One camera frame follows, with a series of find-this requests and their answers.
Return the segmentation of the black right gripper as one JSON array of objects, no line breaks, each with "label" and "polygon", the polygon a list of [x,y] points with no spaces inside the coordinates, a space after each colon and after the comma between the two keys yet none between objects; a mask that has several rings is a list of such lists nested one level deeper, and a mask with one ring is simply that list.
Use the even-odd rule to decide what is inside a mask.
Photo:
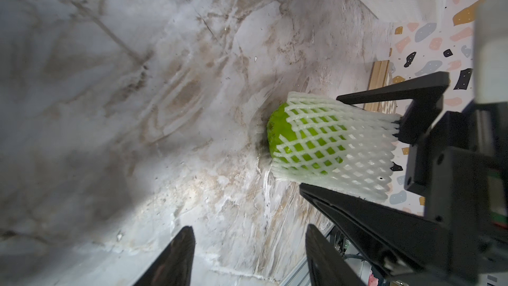
[{"label": "black right gripper", "polygon": [[[414,144],[443,110],[449,73],[336,97],[348,105],[411,100],[395,136]],[[475,285],[507,271],[507,104],[446,112],[410,149],[406,188],[424,216],[302,184],[300,194],[387,276],[445,276]]]}]

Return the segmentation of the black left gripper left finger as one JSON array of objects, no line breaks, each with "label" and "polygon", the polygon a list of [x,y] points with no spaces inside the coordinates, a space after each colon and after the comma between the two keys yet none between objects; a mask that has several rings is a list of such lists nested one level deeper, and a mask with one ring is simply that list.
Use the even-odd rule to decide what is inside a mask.
[{"label": "black left gripper left finger", "polygon": [[191,226],[184,226],[134,285],[191,284],[196,240]]}]

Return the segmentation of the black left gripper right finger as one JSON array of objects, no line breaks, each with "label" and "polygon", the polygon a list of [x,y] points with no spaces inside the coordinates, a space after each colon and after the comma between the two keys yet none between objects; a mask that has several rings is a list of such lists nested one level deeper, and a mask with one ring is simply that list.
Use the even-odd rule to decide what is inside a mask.
[{"label": "black left gripper right finger", "polygon": [[363,285],[358,275],[314,225],[307,227],[305,246],[312,286]]}]

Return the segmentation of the white foam net sleeve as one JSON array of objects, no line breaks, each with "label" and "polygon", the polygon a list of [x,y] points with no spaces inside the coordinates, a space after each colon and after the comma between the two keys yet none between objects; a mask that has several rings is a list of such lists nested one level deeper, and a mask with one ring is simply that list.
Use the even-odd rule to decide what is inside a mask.
[{"label": "white foam net sleeve", "polygon": [[292,181],[287,177],[278,180],[310,184],[361,197],[369,201],[383,202],[390,190],[391,169],[395,143],[395,134],[399,130],[399,115],[365,111],[354,105],[307,93],[290,92],[287,101],[316,101],[328,106],[342,119],[348,131],[346,134],[346,156],[344,165],[336,168],[332,174],[318,178],[299,178]]}]

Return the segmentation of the green custard apple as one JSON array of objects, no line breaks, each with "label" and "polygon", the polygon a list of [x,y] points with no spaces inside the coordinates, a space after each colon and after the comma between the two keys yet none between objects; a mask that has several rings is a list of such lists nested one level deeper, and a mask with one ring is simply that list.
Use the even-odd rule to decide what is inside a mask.
[{"label": "green custard apple", "polygon": [[331,108],[316,101],[287,101],[267,123],[276,177],[322,178],[344,165],[347,127]]}]

